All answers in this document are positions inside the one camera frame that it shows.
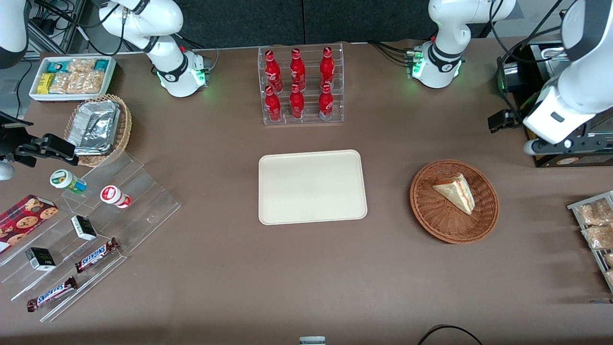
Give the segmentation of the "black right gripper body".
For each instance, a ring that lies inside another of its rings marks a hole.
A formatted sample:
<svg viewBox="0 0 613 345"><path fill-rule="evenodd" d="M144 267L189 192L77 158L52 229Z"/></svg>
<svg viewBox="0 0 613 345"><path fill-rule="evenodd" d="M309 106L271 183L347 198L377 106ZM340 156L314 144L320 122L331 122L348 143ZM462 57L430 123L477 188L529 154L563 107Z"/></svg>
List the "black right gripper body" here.
<svg viewBox="0 0 613 345"><path fill-rule="evenodd" d="M2 160L35 167L37 158L44 159L40 144L42 139L29 135L26 127L32 122L20 120L4 112L0 113L0 156Z"/></svg>

